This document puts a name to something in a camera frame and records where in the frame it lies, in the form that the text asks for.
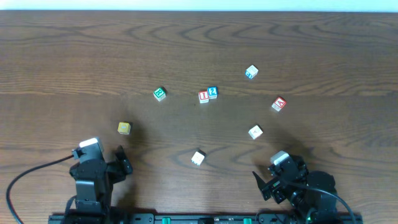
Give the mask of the red letter A block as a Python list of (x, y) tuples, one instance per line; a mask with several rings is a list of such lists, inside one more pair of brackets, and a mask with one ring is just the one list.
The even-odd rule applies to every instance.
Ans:
[(277, 97), (272, 104), (272, 108), (276, 111), (280, 111), (286, 105), (286, 103), (287, 102), (283, 98)]

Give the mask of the red letter I block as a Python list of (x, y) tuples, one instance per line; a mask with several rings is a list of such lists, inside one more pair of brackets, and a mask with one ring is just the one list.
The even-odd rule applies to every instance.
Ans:
[(210, 98), (207, 91), (199, 91), (198, 99), (200, 103), (208, 103)]

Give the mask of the blue number 2 block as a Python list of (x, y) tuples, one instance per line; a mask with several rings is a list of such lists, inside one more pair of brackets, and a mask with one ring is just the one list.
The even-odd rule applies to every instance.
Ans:
[(216, 86), (210, 86), (207, 88), (209, 99), (217, 99), (218, 89)]

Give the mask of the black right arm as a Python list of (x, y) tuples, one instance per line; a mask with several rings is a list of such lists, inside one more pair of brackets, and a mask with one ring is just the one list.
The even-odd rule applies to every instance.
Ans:
[(280, 151), (271, 157), (267, 168), (273, 176), (265, 182), (253, 173), (264, 200), (280, 204), (288, 200), (294, 210), (284, 223), (340, 223), (336, 209), (334, 177), (326, 172), (307, 169), (300, 156)]

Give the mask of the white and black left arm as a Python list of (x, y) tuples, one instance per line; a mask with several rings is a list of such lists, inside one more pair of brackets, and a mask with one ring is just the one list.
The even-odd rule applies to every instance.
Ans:
[(62, 223), (120, 223), (127, 218), (111, 207), (113, 185), (132, 174), (132, 165), (122, 146), (114, 151), (115, 160), (106, 162), (99, 146), (72, 150), (79, 162), (70, 168), (76, 195), (65, 208)]

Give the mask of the yellow letter block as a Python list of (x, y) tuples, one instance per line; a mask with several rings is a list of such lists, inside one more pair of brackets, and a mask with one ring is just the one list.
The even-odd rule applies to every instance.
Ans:
[(129, 134), (131, 131), (131, 125), (126, 122), (120, 122), (118, 124), (118, 133), (119, 134)]

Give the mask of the white block orange letter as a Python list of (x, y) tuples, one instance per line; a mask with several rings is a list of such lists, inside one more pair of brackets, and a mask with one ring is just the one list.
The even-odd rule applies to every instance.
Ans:
[(263, 134), (262, 128), (257, 124), (254, 127), (252, 127), (249, 131), (248, 134), (252, 139), (257, 139), (259, 136)]

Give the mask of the plain white wooden block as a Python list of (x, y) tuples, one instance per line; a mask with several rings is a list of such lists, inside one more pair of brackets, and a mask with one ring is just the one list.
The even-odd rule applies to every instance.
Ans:
[(191, 161), (197, 165), (200, 166), (201, 163), (205, 160), (206, 154), (203, 151), (196, 151), (194, 155), (191, 158)]

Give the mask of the green letter R block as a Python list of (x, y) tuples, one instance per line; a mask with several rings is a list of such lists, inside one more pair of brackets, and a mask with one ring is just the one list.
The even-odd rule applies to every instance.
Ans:
[(165, 99), (166, 96), (167, 96), (166, 90), (165, 90), (162, 86), (160, 86), (160, 87), (158, 87), (157, 89), (155, 89), (155, 90), (153, 91), (153, 95), (154, 95), (154, 97), (155, 97), (155, 99), (156, 99), (157, 101), (162, 101), (162, 100)]

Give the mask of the white block blue side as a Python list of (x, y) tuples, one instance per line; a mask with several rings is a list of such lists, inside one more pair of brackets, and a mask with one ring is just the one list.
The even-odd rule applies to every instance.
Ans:
[(254, 65), (249, 66), (245, 71), (245, 76), (249, 79), (253, 79), (258, 74), (258, 68)]

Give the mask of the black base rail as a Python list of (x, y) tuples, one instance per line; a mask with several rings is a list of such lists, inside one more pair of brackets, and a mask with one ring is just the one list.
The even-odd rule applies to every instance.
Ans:
[(120, 223), (120, 224), (273, 224), (297, 223), (293, 216), (283, 213), (260, 213), (257, 215), (154, 215), (133, 213), (113, 215), (109, 220), (89, 218), (81, 215), (51, 215), (48, 224), (61, 223)]

